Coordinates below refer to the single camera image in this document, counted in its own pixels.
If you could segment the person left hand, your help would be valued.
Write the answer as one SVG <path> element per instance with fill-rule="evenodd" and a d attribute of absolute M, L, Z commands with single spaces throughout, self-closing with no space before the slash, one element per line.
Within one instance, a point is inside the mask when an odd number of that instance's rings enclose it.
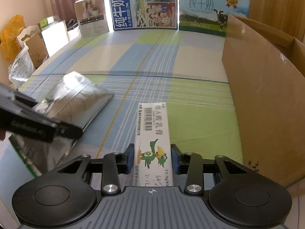
<path fill-rule="evenodd" d="M 0 130 L 0 140 L 3 141 L 6 137 L 6 130 Z"/>

